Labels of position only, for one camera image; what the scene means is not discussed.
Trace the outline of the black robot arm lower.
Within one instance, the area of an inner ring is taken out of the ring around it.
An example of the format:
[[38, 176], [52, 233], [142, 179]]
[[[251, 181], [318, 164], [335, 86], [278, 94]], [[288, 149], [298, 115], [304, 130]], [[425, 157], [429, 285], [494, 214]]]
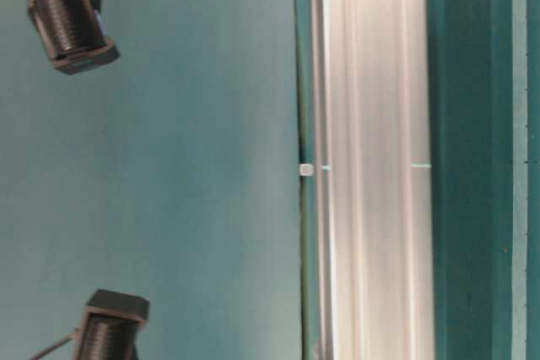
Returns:
[[73, 359], [137, 359], [136, 340], [148, 323], [149, 309], [146, 298], [96, 290], [84, 307]]

